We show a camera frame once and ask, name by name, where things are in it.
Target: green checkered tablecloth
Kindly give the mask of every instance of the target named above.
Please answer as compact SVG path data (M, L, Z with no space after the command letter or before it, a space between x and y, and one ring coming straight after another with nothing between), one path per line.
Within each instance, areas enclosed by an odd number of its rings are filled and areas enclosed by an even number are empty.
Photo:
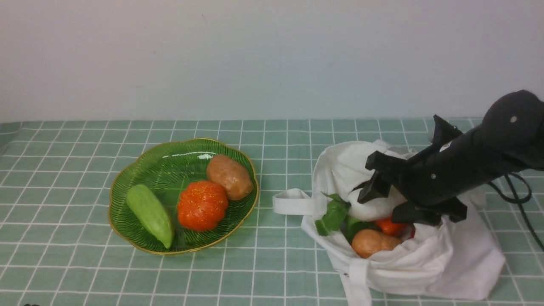
M479 119L450 122L467 131ZM273 213L272 195L292 187L309 193L312 168L329 145L381 138L420 150L433 128L429 118L2 124L0 305L347 305L324 249L300 230L301 217ZM258 206L210 249L176 257L136 250L108 224L113 179L150 147L194 137L252 158ZM544 176L523 175L535 192L525 208L544 239ZM491 189L487 199L481 216L508 260L488 301L373 291L374 305L544 305L544 253L515 206Z

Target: tomato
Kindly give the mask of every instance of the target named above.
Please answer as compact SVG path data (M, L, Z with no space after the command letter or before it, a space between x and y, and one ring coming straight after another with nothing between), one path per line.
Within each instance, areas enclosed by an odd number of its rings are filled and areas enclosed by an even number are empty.
M180 193L177 219L181 226L190 230L213 230L225 218L227 207L223 186L206 180L192 182Z
M374 223L379 226L381 231L393 237L397 237L402 233L402 231L408 226L408 224L403 223L393 223L391 218L384 218L374 221Z

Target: bag strap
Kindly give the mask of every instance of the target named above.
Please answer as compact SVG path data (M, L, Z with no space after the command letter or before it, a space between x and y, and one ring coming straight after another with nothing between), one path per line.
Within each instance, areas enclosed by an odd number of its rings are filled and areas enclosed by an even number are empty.
M280 215L311 216L326 213L316 205L309 195L298 188L288 189L274 195L272 207L274 212Z
M369 260L354 258L349 265L349 276L340 275L349 306L371 306L372 295L367 285Z

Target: white wall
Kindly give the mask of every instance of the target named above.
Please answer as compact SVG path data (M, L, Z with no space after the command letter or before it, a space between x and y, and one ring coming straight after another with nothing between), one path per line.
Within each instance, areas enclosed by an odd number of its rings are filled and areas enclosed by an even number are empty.
M483 115L543 85L543 0L0 1L0 122Z

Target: black robotic arm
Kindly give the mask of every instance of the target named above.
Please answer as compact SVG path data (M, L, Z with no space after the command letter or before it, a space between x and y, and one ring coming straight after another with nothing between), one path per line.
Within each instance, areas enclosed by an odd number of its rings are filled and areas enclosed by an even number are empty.
M393 222L437 225L442 215L460 222L467 208L457 199L459 194L483 184L500 193L495 179L504 176L513 188L508 175L523 180L515 173L544 170L544 102L529 91L501 97L482 123L466 133L437 115L434 121L432 144L408 160L380 152L367 158L366 168L375 171L370 181L354 189L364 186L359 203L387 197L395 186L407 201L393 210ZM530 188L523 199L512 192L513 199L500 194L519 204L526 217L521 204L531 198Z

